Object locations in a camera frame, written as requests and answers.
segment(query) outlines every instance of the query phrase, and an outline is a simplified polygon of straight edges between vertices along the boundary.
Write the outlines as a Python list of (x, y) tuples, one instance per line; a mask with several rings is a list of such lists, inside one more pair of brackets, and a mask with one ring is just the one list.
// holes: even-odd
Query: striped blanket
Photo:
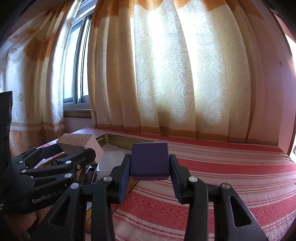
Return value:
[[(120, 134), (168, 143), (180, 165), (205, 183), (229, 183), (251, 210), (269, 240), (280, 240), (296, 216), (296, 164), (278, 147), (231, 144), (110, 132), (84, 128), (75, 133)], [(213, 204), (209, 240), (214, 241)], [(188, 205), (175, 198), (171, 180), (140, 181), (113, 214), (119, 241), (184, 238)]]

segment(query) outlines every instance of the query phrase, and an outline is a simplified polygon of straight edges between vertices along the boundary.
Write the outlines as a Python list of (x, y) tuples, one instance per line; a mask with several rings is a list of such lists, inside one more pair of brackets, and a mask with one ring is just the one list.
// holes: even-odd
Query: curtain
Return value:
[(12, 156), (64, 133), (61, 63), (80, 2), (40, 12), (0, 49), (0, 91), (13, 91)]
[(88, 53), (94, 127), (277, 144), (280, 62), (250, 0), (100, 0)]

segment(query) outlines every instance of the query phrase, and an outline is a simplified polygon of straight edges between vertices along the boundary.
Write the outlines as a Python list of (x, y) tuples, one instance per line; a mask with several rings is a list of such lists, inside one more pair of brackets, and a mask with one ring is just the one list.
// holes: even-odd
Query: pink wall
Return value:
[(93, 128), (94, 124), (92, 119), (89, 118), (74, 118), (74, 117), (64, 117), (66, 133), (72, 133), (74, 131), (80, 130), (85, 127)]
[(286, 37), (283, 36), (273, 14), (267, 9), (262, 1), (252, 0), (252, 2), (264, 18), (276, 45), (276, 51), (282, 65), (280, 74), (283, 82), (284, 102), (279, 133), (279, 147), (287, 153), (292, 139), (296, 114), (296, 77), (292, 54), (289, 45), (286, 42)]
[(281, 28), (283, 29), (284, 33), (290, 38), (292, 39), (295, 43), (296, 40), (294, 39), (293, 35), (291, 34), (290, 30), (287, 28), (287, 26), (284, 24), (284, 22), (276, 15), (274, 15), (276, 17), (276, 19), (278, 20), (279, 24), (281, 25)]

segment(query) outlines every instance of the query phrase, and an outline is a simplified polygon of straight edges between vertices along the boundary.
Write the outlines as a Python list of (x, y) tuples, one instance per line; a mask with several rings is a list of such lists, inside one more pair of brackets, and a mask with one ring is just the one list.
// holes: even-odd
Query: purple foam block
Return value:
[(131, 149), (130, 174), (135, 180), (167, 180), (170, 176), (168, 144), (134, 143)]

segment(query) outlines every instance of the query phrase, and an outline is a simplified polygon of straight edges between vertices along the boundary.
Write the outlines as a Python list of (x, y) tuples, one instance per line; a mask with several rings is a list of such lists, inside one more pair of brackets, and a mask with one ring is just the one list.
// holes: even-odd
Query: window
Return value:
[[(290, 37), (288, 35), (286, 35), (286, 38), (287, 38), (287, 41), (288, 41), (288, 44), (290, 46), (290, 49), (291, 49), (291, 52), (292, 52), (292, 58), (293, 58), (293, 62), (294, 62), (294, 68), (296, 69), (296, 43), (290, 39)], [(290, 153), (290, 158), (296, 162), (296, 136), (295, 136), (295, 139), (294, 139), (294, 143), (293, 143), (293, 146), (292, 146), (292, 151)]]
[(65, 109), (89, 107), (87, 53), (92, 12), (76, 21), (71, 29), (65, 57), (63, 102)]

